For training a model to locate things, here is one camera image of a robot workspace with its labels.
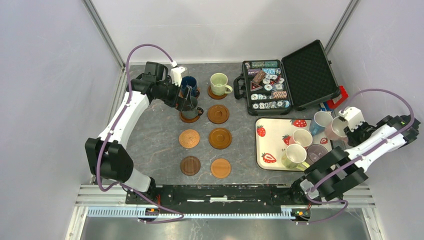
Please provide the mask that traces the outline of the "wooden coaster one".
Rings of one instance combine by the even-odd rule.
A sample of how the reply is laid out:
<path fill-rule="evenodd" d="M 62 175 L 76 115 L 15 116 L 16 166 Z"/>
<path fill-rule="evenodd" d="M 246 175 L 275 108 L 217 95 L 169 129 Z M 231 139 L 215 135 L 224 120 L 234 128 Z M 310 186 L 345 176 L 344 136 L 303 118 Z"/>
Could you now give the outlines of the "wooden coaster one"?
<path fill-rule="evenodd" d="M 179 96 L 180 97 L 183 97 L 184 96 L 184 93 L 185 93 L 185 91 L 184 90 L 181 90 L 179 92 Z M 200 96 L 200 91 L 198 89 L 192 89 L 190 91 L 190 95 L 193 96 L 193 97 L 195 97 L 197 99 Z"/>

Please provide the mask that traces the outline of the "grey green mug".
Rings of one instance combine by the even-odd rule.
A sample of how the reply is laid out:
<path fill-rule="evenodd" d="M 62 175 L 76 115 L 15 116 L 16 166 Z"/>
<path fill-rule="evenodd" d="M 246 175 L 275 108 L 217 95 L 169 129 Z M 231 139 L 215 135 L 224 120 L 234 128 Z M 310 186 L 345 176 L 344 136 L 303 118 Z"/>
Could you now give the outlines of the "grey green mug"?
<path fill-rule="evenodd" d="M 180 112 L 183 120 L 191 121 L 203 114 L 204 110 L 198 106 L 198 100 L 194 96 L 190 96 L 186 103 L 187 107 Z"/>

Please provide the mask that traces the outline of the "wooden coaster five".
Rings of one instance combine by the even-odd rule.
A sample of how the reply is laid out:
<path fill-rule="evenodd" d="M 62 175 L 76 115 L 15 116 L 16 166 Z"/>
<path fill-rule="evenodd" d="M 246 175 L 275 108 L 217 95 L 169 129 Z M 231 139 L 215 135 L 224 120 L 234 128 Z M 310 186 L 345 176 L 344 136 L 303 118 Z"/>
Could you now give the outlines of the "wooden coaster five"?
<path fill-rule="evenodd" d="M 202 110 L 182 111 L 179 113 L 181 121 L 184 123 L 194 123 L 203 115 Z"/>

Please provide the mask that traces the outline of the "dark blue mug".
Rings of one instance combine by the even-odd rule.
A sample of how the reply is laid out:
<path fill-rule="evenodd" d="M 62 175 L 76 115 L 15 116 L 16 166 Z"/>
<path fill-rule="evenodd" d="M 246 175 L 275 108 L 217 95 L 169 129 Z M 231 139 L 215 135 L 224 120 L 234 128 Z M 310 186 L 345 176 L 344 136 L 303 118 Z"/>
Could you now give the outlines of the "dark blue mug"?
<path fill-rule="evenodd" d="M 198 89 L 197 80 L 192 76 L 184 76 L 182 78 L 181 90 L 185 91 L 184 95 L 187 93 L 188 87 L 190 87 L 190 91 Z"/>

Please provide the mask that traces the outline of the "wooden coaster two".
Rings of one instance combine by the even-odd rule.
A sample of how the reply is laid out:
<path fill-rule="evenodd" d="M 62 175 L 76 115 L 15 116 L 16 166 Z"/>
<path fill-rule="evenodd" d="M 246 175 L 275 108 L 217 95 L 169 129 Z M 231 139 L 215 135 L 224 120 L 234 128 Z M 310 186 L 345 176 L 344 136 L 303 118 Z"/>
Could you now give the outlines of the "wooden coaster two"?
<path fill-rule="evenodd" d="M 216 95 L 216 94 L 214 94 L 212 92 L 211 86 L 208 87 L 207 93 L 208 93 L 209 97 L 212 98 L 212 99 L 214 99 L 214 100 L 222 100 L 222 99 L 224 99 L 228 95 L 227 93 L 225 93 L 223 95 Z"/>

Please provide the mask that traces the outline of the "wooden coaster three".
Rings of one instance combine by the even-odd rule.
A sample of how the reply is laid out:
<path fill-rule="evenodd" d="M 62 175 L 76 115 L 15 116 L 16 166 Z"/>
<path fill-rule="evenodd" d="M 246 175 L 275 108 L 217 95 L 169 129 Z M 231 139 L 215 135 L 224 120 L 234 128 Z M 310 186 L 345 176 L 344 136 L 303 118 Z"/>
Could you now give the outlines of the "wooden coaster three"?
<path fill-rule="evenodd" d="M 230 117 L 229 109 L 221 104 L 211 106 L 207 111 L 207 118 L 213 124 L 223 124 Z"/>

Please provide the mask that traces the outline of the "light cork coaster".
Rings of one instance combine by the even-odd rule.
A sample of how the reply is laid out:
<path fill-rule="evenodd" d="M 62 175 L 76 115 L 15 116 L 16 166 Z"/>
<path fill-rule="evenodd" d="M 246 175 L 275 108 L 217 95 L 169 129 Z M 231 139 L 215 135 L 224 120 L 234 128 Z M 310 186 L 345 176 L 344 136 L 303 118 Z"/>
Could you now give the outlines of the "light cork coaster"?
<path fill-rule="evenodd" d="M 183 148 L 191 149 L 199 144 L 200 134 L 194 129 L 187 129 L 179 135 L 178 141 Z"/>

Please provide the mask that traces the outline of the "light green mug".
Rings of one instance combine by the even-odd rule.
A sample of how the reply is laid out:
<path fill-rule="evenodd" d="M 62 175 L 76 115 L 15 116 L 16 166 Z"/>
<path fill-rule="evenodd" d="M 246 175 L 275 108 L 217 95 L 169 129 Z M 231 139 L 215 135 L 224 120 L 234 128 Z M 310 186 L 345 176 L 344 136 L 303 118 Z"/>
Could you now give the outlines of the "light green mug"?
<path fill-rule="evenodd" d="M 233 92 L 229 79 L 224 73 L 215 73 L 210 77 L 211 92 L 216 96 L 223 96 Z"/>

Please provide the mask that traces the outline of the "light blue mug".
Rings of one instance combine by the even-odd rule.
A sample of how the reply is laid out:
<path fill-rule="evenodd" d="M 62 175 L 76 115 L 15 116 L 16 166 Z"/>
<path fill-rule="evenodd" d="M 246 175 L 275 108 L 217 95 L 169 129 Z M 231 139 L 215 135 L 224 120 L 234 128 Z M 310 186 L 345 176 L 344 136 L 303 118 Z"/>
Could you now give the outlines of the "light blue mug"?
<path fill-rule="evenodd" d="M 333 117 L 327 111 L 318 111 L 314 114 L 313 119 L 309 125 L 309 132 L 312 136 L 316 136 L 326 129 L 332 122 Z"/>

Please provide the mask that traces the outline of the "wooden coaster four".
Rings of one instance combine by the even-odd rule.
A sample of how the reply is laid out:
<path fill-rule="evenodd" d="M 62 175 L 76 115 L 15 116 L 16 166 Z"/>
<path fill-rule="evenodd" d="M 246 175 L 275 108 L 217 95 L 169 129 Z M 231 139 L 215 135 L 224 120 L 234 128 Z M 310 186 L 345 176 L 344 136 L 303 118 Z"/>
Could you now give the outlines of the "wooden coaster four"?
<path fill-rule="evenodd" d="M 209 144 L 218 150 L 228 148 L 232 143 L 232 134 L 223 127 L 218 127 L 210 131 L 208 136 Z"/>

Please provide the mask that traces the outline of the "mauve mug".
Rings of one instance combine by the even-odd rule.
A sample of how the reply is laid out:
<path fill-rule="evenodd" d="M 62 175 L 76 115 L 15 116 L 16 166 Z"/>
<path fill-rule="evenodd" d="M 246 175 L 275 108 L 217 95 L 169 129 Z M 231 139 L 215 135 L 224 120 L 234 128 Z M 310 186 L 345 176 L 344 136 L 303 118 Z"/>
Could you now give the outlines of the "mauve mug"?
<path fill-rule="evenodd" d="M 306 149 L 305 162 L 309 165 L 316 163 L 319 159 L 325 156 L 328 150 L 321 144 L 312 144 Z"/>

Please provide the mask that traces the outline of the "dark walnut coaster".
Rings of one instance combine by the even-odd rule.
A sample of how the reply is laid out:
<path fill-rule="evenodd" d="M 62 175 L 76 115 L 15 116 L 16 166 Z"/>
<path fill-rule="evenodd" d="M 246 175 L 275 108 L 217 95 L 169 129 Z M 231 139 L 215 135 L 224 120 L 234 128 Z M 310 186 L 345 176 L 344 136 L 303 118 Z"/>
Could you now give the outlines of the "dark walnut coaster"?
<path fill-rule="evenodd" d="M 201 168 L 200 160 L 195 156 L 187 156 L 180 162 L 180 170 L 187 176 L 193 176 L 199 172 Z"/>

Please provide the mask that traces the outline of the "peach pink mug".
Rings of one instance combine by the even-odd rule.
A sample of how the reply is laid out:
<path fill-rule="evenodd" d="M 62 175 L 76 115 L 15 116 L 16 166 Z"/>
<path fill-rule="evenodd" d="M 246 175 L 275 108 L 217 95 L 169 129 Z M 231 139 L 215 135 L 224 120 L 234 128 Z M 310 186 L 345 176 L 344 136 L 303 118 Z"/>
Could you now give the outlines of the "peach pink mug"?
<path fill-rule="evenodd" d="M 303 148 L 308 148 L 313 143 L 313 136 L 308 130 L 298 129 L 290 136 L 289 145 L 298 144 Z"/>

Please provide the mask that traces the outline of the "yellow green mug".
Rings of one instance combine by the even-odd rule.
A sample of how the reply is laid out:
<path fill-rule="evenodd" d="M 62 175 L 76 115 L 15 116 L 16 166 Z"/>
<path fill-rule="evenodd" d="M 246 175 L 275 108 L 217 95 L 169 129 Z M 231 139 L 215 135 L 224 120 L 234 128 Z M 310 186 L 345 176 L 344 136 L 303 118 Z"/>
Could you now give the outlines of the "yellow green mug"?
<path fill-rule="evenodd" d="M 282 165 L 289 170 L 304 171 L 311 165 L 306 162 L 307 151 L 299 144 L 290 144 L 281 158 Z"/>

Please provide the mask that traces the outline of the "orange coaster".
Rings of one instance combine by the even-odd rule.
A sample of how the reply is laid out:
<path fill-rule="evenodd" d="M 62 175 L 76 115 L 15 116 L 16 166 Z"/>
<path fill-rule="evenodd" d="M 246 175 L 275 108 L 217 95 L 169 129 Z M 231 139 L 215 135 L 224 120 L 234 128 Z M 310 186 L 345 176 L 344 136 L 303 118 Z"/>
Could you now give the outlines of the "orange coaster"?
<path fill-rule="evenodd" d="M 216 178 L 226 178 L 231 173 L 231 164 L 224 158 L 218 158 L 210 165 L 210 171 Z"/>

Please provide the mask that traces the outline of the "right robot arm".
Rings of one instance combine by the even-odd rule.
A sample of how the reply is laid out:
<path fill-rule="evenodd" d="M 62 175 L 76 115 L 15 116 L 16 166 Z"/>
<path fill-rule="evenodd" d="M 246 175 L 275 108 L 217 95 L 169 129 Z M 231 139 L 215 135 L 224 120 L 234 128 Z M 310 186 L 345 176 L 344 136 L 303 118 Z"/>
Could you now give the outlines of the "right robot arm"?
<path fill-rule="evenodd" d="M 363 123 L 353 132 L 347 131 L 353 147 L 335 147 L 304 171 L 288 191 L 295 204 L 309 199 L 331 201 L 368 179 L 366 171 L 382 155 L 400 149 L 419 135 L 420 121 L 410 115 L 383 118 L 376 126 Z"/>

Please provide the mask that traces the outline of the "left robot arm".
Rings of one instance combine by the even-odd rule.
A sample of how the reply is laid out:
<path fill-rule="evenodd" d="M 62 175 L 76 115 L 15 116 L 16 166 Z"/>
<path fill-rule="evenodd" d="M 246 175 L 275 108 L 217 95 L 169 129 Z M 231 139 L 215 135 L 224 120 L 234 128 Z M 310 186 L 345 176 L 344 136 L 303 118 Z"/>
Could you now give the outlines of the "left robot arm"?
<path fill-rule="evenodd" d="M 157 198 L 154 179 L 134 168 L 134 162 L 126 147 L 129 137 L 142 113 L 153 100 L 161 100 L 165 105 L 179 112 L 195 110 L 189 91 L 180 96 L 182 80 L 188 76 L 185 66 L 172 62 L 172 68 L 148 61 L 144 72 L 129 80 L 123 101 L 107 127 L 96 138 L 85 142 L 90 172 L 96 177 L 101 191 L 106 192 L 101 180 L 112 180 L 126 189 L 138 191 L 138 197 L 145 204 Z"/>

